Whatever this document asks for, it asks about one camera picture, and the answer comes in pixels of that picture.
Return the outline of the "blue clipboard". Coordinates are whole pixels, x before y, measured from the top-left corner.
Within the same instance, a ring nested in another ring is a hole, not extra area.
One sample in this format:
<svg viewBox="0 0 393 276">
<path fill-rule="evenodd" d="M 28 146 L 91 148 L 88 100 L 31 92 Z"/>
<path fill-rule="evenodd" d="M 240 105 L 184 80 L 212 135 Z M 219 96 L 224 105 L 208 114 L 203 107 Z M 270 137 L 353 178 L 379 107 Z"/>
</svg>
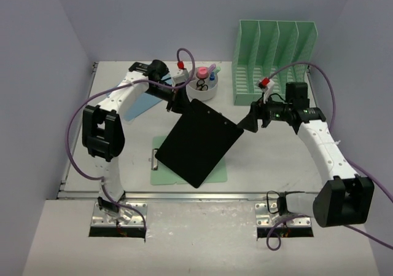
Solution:
<svg viewBox="0 0 393 276">
<path fill-rule="evenodd" d="M 143 82 L 112 91 L 98 105 L 105 111 L 115 111 L 121 120 L 130 122 L 161 102 L 161 99 L 147 94 L 146 88 L 147 83 Z"/>
</svg>

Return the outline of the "black handled scissors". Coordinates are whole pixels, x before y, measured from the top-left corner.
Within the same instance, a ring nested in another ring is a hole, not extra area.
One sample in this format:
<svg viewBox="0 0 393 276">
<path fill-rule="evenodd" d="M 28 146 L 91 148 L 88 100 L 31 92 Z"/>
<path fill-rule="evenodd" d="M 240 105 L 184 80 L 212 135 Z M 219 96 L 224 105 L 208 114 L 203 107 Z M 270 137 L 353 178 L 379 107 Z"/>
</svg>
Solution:
<svg viewBox="0 0 393 276">
<path fill-rule="evenodd" d="M 209 89 L 209 86 L 205 83 L 204 79 L 198 79 L 196 82 L 196 89 L 198 91 L 207 91 Z"/>
</svg>

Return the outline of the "pink glue bottle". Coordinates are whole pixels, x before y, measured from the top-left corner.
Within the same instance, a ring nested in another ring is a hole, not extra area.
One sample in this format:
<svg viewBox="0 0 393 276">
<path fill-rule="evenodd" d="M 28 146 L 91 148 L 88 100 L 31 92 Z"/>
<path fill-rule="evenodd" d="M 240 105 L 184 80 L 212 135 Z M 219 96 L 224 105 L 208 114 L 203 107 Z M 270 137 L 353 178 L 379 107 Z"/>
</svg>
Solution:
<svg viewBox="0 0 393 276">
<path fill-rule="evenodd" d="M 196 76 L 199 79 L 206 79 L 209 77 L 209 71 L 206 67 L 199 67 Z"/>
</svg>

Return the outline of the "small clear spray bottle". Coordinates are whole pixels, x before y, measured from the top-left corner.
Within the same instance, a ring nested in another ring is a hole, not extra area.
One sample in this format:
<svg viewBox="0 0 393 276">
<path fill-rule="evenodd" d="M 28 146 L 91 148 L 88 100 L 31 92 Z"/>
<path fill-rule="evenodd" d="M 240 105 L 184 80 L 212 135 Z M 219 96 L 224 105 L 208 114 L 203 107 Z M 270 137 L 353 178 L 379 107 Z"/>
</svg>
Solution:
<svg viewBox="0 0 393 276">
<path fill-rule="evenodd" d="M 215 74 L 212 72 L 209 76 L 209 87 L 212 89 L 214 87 Z"/>
</svg>

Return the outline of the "black clipboard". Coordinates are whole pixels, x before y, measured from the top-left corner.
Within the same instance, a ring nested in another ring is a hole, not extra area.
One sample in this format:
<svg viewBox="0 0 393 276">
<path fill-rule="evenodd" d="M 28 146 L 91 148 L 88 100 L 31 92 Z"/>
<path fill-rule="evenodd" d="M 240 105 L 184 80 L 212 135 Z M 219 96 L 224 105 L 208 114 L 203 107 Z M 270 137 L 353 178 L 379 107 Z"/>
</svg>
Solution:
<svg viewBox="0 0 393 276">
<path fill-rule="evenodd" d="M 198 189 L 243 133 L 230 119 L 193 99 L 155 157 Z"/>
</svg>

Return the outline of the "purple highlighter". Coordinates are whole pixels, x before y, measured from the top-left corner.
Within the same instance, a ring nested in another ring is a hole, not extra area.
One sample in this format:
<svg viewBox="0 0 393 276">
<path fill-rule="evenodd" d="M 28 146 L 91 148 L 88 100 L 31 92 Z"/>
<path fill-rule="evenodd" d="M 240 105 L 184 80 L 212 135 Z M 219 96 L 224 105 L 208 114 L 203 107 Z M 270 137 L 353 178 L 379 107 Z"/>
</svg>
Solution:
<svg viewBox="0 0 393 276">
<path fill-rule="evenodd" d="M 209 67 L 209 73 L 212 73 L 216 68 L 216 64 L 213 63 L 210 67 Z"/>
</svg>

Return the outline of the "green clipboard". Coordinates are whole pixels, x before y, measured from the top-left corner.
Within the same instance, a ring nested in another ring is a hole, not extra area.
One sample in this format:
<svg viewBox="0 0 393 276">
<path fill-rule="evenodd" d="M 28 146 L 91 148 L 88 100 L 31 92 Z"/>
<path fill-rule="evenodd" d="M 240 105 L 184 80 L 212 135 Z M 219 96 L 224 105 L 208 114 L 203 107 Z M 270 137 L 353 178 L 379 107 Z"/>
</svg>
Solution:
<svg viewBox="0 0 393 276">
<path fill-rule="evenodd" d="M 152 139 L 152 157 L 150 158 L 150 184 L 153 186 L 187 184 L 185 180 L 159 162 L 154 156 L 155 152 L 161 146 L 165 138 L 166 136 L 155 136 Z M 224 183 L 227 181 L 227 179 L 228 177 L 225 159 L 222 159 L 205 179 L 204 183 Z"/>
</svg>

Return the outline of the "green highlighter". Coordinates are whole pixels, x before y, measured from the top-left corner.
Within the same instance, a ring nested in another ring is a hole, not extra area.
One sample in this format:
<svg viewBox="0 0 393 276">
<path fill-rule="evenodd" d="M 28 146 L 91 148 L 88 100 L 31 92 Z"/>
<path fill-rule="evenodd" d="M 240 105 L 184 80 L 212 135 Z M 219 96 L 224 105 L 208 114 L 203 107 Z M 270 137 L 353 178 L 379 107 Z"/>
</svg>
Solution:
<svg viewBox="0 0 393 276">
<path fill-rule="evenodd" d="M 215 73 L 215 74 L 218 74 L 218 73 L 220 72 L 220 70 L 221 70 L 221 67 L 220 67 L 220 66 L 217 66 L 216 69 L 214 70 L 214 73 Z"/>
</svg>

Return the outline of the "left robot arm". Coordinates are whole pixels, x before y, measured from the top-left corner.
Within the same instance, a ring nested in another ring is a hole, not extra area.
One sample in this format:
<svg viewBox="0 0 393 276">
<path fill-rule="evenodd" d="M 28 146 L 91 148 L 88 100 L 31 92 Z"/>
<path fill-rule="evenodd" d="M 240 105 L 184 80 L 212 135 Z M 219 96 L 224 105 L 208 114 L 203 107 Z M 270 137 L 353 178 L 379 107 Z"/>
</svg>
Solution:
<svg viewBox="0 0 393 276">
<path fill-rule="evenodd" d="M 182 114 L 190 104 L 186 86 L 196 69 L 187 70 L 183 61 L 179 61 L 177 67 L 178 72 L 172 75 L 171 83 L 167 83 L 164 77 L 169 69 L 163 61 L 133 63 L 119 85 L 106 92 L 104 100 L 96 106 L 84 106 L 82 144 L 99 169 L 98 205 L 115 223 L 122 222 L 128 214 L 127 206 L 120 203 L 125 195 L 119 173 L 119 155 L 125 146 L 123 116 L 144 93 L 166 101 L 167 111 Z"/>
</svg>

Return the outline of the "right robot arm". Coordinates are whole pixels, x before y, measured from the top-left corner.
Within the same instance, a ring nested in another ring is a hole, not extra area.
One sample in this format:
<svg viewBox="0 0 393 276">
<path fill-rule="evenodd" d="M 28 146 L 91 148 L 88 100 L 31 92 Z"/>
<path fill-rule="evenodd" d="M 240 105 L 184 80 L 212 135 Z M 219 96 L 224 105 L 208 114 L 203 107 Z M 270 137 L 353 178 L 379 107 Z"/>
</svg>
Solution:
<svg viewBox="0 0 393 276">
<path fill-rule="evenodd" d="M 375 186 L 369 177 L 360 176 L 341 153 L 324 113 L 309 105 L 307 84 L 288 83 L 284 101 L 272 100 L 273 80 L 264 78 L 257 85 L 263 91 L 262 96 L 251 103 L 249 113 L 238 127 L 255 133 L 272 121 L 287 123 L 307 147 L 325 182 L 316 195 L 280 192 L 274 207 L 275 218 L 286 223 L 295 215 L 305 215 L 314 218 L 321 227 L 365 223 Z"/>
</svg>

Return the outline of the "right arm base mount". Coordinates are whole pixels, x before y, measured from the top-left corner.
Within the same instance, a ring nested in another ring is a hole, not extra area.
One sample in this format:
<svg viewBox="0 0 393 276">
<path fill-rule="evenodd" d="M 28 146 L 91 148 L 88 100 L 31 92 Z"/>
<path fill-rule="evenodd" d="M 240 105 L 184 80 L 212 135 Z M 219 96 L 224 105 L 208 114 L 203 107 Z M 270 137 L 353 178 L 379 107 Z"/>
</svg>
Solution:
<svg viewBox="0 0 393 276">
<path fill-rule="evenodd" d="M 284 218 L 283 216 L 279 216 L 276 211 L 275 201 L 270 202 L 270 211 L 268 211 L 266 201 L 255 204 L 258 239 L 266 238 L 273 226 Z M 272 236 L 274 235 L 278 235 L 281 238 L 313 237 L 311 219 L 309 217 L 292 218 L 275 228 Z"/>
</svg>

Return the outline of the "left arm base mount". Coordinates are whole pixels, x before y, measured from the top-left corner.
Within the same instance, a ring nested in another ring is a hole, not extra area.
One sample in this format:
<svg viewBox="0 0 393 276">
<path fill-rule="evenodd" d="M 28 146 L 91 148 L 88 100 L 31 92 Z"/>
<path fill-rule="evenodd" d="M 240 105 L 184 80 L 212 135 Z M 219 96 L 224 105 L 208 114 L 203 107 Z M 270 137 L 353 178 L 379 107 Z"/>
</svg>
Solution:
<svg viewBox="0 0 393 276">
<path fill-rule="evenodd" d="M 142 217 L 147 220 L 148 204 L 142 201 L 122 202 L 140 212 L 121 208 L 118 213 L 100 209 L 95 202 L 90 222 L 89 237 L 125 237 L 145 239 L 146 230 Z"/>
</svg>

